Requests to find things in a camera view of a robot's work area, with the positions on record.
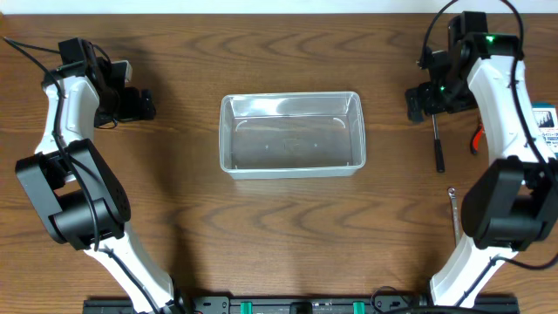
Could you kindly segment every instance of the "white backdrop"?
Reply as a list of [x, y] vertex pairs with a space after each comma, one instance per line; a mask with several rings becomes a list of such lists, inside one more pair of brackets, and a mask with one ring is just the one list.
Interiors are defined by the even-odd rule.
[[[431, 13], [449, 0], [0, 0], [3, 14]], [[513, 0], [521, 13], [556, 13], [558, 0]], [[461, 0], [448, 12], [508, 12], [499, 0]]]

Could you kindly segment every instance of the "wooden table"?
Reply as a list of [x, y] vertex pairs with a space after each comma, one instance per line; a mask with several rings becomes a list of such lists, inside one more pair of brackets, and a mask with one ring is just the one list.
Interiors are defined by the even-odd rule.
[[[427, 15], [7, 16], [1, 35], [55, 48], [80, 36], [133, 65], [151, 88], [154, 121], [95, 131], [125, 187], [154, 260], [190, 293], [370, 295], [381, 285], [425, 291], [453, 251], [446, 189], [459, 201], [487, 168], [468, 143], [477, 112], [440, 115], [446, 173], [434, 168], [432, 124], [406, 118], [404, 92], [427, 80], [415, 60]], [[449, 17], [432, 33], [445, 48]], [[525, 16], [527, 86], [558, 103], [556, 16]], [[491, 31], [515, 32], [512, 16]], [[0, 45], [0, 312], [80, 313], [88, 297], [124, 291], [97, 262], [47, 235], [14, 175], [44, 130], [43, 73]], [[33, 52], [47, 67], [59, 57]], [[219, 166], [221, 99], [230, 93], [355, 91], [365, 167], [348, 178], [233, 181]], [[518, 259], [546, 262], [555, 232]], [[505, 265], [485, 291], [514, 293], [528, 313], [556, 312], [558, 268]]]

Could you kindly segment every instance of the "metal wrench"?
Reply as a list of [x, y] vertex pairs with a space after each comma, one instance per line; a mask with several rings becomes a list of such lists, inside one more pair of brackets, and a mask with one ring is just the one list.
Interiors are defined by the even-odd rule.
[[453, 232], [455, 234], [455, 246], [459, 244], [461, 233], [459, 231], [459, 210], [457, 208], [457, 197], [455, 197], [455, 188], [448, 188], [447, 194], [450, 196], [452, 203]]

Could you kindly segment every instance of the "plastic container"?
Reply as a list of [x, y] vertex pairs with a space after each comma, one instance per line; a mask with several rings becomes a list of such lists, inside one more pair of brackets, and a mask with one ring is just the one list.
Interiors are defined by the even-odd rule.
[[221, 168], [234, 179], [347, 176], [366, 162], [355, 92], [228, 95], [221, 103]]

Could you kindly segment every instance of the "red pliers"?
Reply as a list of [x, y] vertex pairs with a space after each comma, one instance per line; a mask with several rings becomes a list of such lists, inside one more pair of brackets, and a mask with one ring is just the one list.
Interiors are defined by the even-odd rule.
[[473, 137], [471, 138], [471, 154], [477, 154], [479, 152], [480, 136], [484, 131], [485, 127], [482, 125], [482, 120], [479, 118], [479, 126], [477, 126], [477, 130], [474, 132]]

